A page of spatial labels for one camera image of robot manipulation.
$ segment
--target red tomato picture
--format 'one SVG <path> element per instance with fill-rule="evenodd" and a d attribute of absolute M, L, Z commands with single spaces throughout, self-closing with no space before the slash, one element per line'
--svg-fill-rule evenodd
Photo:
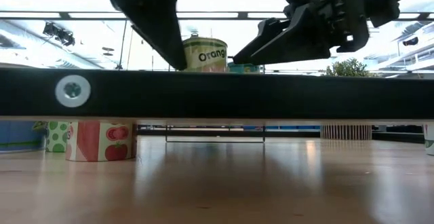
<path fill-rule="evenodd" d="M 117 139 L 124 140 L 128 138 L 128 127 L 122 126 L 117 129 Z"/>
<path fill-rule="evenodd" d="M 106 148 L 105 155 L 107 160 L 124 160 L 127 157 L 127 145 L 117 143 Z"/>
<path fill-rule="evenodd" d="M 106 137 L 110 141 L 124 140 L 128 137 L 128 128 L 126 126 L 120 128 L 109 128 L 106 132 Z"/>

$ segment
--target cylindrical container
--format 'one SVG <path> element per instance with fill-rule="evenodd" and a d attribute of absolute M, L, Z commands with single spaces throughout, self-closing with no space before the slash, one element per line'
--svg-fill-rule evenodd
<path fill-rule="evenodd" d="M 0 121 L 0 153 L 44 148 L 44 122 Z"/>
<path fill-rule="evenodd" d="M 73 122 L 68 127 L 66 159 L 104 162 L 136 157 L 132 124 Z"/>
<path fill-rule="evenodd" d="M 68 122 L 48 122 L 45 150 L 53 153 L 64 153 L 68 141 Z"/>
<path fill-rule="evenodd" d="M 225 72 L 228 45 L 219 39 L 192 35 L 184 40 L 187 68 L 184 71 Z"/>
<path fill-rule="evenodd" d="M 259 66 L 252 64 L 235 64 L 234 62 L 228 63 L 227 70 L 234 73 L 259 73 Z"/>
<path fill-rule="evenodd" d="M 425 138 L 425 152 L 434 155 L 434 125 L 423 125 L 423 136 Z"/>

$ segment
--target screw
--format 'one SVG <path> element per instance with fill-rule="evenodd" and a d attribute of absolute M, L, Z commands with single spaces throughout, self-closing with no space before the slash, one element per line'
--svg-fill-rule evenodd
<path fill-rule="evenodd" d="M 75 82 L 68 82 L 63 87 L 63 91 L 67 98 L 76 98 L 81 94 L 81 86 Z"/>
<path fill-rule="evenodd" d="M 76 108 L 87 102 L 91 86 L 87 79 L 80 75 L 67 75 L 57 83 L 54 92 L 61 105 Z"/>

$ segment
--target robotic arm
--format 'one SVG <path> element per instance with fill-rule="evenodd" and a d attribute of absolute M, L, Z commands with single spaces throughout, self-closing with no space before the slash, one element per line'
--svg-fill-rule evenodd
<path fill-rule="evenodd" d="M 177 0 L 111 0 L 133 29 L 175 69 L 186 68 Z M 329 58 L 330 48 L 355 52 L 369 39 L 366 20 L 377 27 L 399 16 L 399 0 L 286 0 L 288 17 L 263 20 L 258 36 L 234 56 L 235 64 L 273 64 Z"/>

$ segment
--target green polka dot box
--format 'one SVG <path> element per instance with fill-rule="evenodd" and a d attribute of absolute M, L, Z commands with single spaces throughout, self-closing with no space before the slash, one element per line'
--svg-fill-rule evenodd
<path fill-rule="evenodd" d="M 68 122 L 48 122 L 45 150 L 53 153 L 64 153 L 68 141 Z"/>

